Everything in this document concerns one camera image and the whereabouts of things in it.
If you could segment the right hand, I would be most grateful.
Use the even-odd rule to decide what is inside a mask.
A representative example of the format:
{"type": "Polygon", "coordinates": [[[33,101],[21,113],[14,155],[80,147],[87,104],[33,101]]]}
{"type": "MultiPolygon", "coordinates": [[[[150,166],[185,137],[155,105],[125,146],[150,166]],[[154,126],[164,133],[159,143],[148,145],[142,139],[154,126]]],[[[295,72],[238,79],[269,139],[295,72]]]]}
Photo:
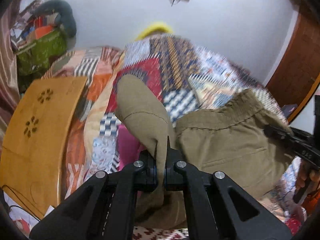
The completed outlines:
{"type": "MultiPolygon", "coordinates": [[[[297,180],[296,180],[296,191],[302,189],[305,187],[305,181],[307,179],[307,163],[302,160],[300,163],[299,167],[299,172],[297,175],[297,180]]],[[[317,206],[317,203],[319,201],[319,171],[314,171],[312,170],[310,172],[310,179],[312,181],[312,188],[311,192],[307,195],[305,198],[302,207],[306,209],[306,213],[308,215],[312,214],[314,209],[317,206]]]]}

